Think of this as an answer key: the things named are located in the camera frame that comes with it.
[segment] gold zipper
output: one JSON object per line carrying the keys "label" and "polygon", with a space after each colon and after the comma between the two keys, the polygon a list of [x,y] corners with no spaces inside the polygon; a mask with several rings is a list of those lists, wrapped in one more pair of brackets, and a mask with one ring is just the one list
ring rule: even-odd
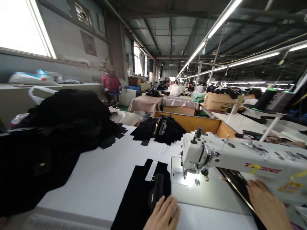
{"label": "gold zipper", "polygon": [[244,198],[244,196],[239,192],[239,190],[236,188],[236,186],[232,183],[232,181],[227,177],[227,175],[225,174],[225,172],[223,171],[223,169],[219,168],[222,173],[225,175],[225,177],[227,178],[227,180],[231,183],[231,185],[234,187],[234,189],[238,192],[238,194],[240,195],[240,197],[244,200],[244,202],[250,207],[251,210],[253,210],[253,212],[255,212],[253,206],[250,205],[250,203],[248,203],[248,201]]}
{"label": "gold zipper", "polygon": [[155,135],[156,135],[156,131],[157,131],[157,128],[158,128],[158,125],[159,125],[159,122],[160,122],[161,118],[162,117],[160,117],[159,120],[156,123],[156,128],[154,129],[153,137],[155,137]]}

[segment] worker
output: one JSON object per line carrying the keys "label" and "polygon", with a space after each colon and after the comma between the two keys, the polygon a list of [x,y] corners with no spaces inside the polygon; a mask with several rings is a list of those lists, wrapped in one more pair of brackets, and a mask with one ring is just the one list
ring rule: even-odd
{"label": "worker", "polygon": [[[248,98],[244,101],[243,104],[255,105],[258,99],[261,97],[261,95],[262,92],[260,89],[252,89],[251,91],[248,92]],[[243,106],[239,107],[238,111],[243,111],[241,112],[243,116],[248,117],[258,123],[261,123],[260,122],[261,116],[256,111],[245,110]]]}
{"label": "worker", "polygon": [[169,94],[171,96],[180,96],[182,94],[181,87],[178,85],[178,81],[174,81],[174,84],[169,87]]}
{"label": "worker", "polygon": [[[267,230],[292,230],[284,204],[276,196],[273,196],[261,181],[249,180],[246,188],[255,213]],[[176,197],[172,195],[165,202],[164,200],[165,197],[162,196],[143,230],[176,229],[181,212],[180,206],[178,206]]]}
{"label": "worker", "polygon": [[196,91],[199,93],[202,93],[203,90],[204,90],[204,86],[202,85],[202,83],[196,87]]}
{"label": "worker", "polygon": [[122,85],[115,76],[114,71],[111,71],[107,68],[104,69],[104,75],[102,75],[102,89],[104,91],[104,95],[108,100],[108,103],[111,103],[112,97],[110,93],[119,93],[119,87]]}

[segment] sewing machine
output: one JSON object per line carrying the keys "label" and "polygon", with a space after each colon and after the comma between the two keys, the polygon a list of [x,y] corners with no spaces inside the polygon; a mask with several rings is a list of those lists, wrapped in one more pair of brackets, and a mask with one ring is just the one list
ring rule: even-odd
{"label": "sewing machine", "polygon": [[215,168],[220,167],[239,171],[245,180],[262,181],[282,202],[307,203],[305,149],[245,139],[239,142],[201,131],[185,134],[181,158],[172,160],[172,193],[180,202],[247,214],[241,204],[234,207],[238,199],[221,180],[225,178]]}

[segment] finger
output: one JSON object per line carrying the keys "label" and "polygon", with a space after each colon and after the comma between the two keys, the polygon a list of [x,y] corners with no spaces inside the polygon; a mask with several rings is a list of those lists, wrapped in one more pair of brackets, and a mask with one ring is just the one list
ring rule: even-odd
{"label": "finger", "polygon": [[166,201],[163,203],[163,205],[162,205],[162,207],[161,207],[161,209],[160,209],[160,211],[158,212],[158,215],[157,215],[159,218],[162,218],[162,216],[164,216],[164,214],[165,214],[169,204],[172,202],[172,200],[173,200],[173,195],[170,195],[166,199]]}
{"label": "finger", "polygon": [[159,199],[158,203],[156,204],[156,206],[155,206],[155,208],[154,208],[154,210],[153,210],[152,215],[156,216],[156,215],[158,214],[158,212],[160,211],[160,208],[161,208],[161,206],[162,206],[164,200],[165,200],[165,196],[162,196],[162,197]]}
{"label": "finger", "polygon": [[267,191],[266,186],[260,180],[256,180],[255,183],[261,190]]}
{"label": "finger", "polygon": [[253,190],[254,188],[257,188],[257,184],[253,180],[248,180],[247,184]]}
{"label": "finger", "polygon": [[249,199],[250,199],[251,203],[253,204],[253,202],[254,202],[253,191],[252,191],[252,189],[249,186],[246,186],[246,188],[247,188],[247,191],[248,191],[248,194],[249,194]]}
{"label": "finger", "polygon": [[181,208],[180,206],[177,207],[177,210],[172,218],[172,221],[169,224],[169,230],[175,230],[177,228],[177,224],[179,221],[179,217],[180,217],[180,213],[181,213]]}
{"label": "finger", "polygon": [[169,207],[167,208],[166,213],[163,216],[163,221],[168,222],[170,220],[170,218],[171,218],[172,214],[174,213],[174,210],[175,210],[177,205],[178,205],[177,198],[174,197],[172,202],[170,203]]}

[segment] white label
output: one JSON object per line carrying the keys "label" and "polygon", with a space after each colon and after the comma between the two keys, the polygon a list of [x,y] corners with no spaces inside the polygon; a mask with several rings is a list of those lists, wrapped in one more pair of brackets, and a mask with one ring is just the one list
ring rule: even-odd
{"label": "white label", "polygon": [[157,162],[157,161],[153,161],[153,162],[151,163],[150,169],[149,169],[149,171],[148,171],[148,173],[147,173],[147,176],[146,176],[146,178],[145,178],[146,181],[151,181],[151,180],[152,180],[152,178],[153,178],[153,176],[154,176],[154,172],[156,171],[157,165],[158,165],[158,162]]}

